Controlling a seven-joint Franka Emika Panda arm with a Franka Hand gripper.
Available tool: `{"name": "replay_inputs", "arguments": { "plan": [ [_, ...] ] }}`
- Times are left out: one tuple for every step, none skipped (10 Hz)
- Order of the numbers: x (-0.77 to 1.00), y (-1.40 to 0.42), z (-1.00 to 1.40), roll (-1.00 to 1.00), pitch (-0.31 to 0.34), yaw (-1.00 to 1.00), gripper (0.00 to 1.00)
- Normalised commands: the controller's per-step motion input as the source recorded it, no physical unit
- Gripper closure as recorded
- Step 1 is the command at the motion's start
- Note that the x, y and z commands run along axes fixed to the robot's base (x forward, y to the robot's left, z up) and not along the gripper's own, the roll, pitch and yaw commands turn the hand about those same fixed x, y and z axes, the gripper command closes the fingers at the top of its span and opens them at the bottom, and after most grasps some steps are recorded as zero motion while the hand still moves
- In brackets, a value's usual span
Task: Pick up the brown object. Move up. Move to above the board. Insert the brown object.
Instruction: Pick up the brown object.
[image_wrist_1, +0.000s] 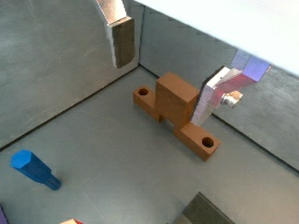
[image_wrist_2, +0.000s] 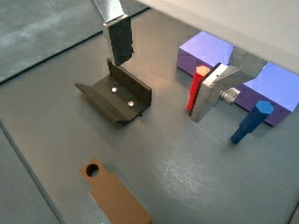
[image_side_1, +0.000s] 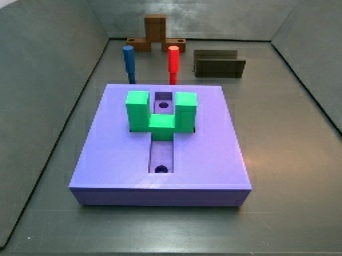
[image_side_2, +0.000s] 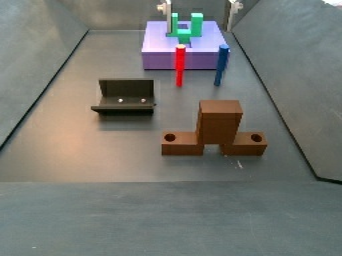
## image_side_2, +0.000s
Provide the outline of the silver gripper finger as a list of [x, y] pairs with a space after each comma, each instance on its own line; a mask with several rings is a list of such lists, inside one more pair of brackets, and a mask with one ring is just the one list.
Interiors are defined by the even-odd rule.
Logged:
[[229, 4], [227, 31], [231, 31], [234, 15], [243, 9], [243, 3], [239, 0], [229, 0]]
[[156, 5], [156, 9], [166, 16], [167, 32], [171, 33], [172, 32], [172, 19], [171, 19], [172, 3], [171, 3], [171, 0], [160, 0], [160, 3]]

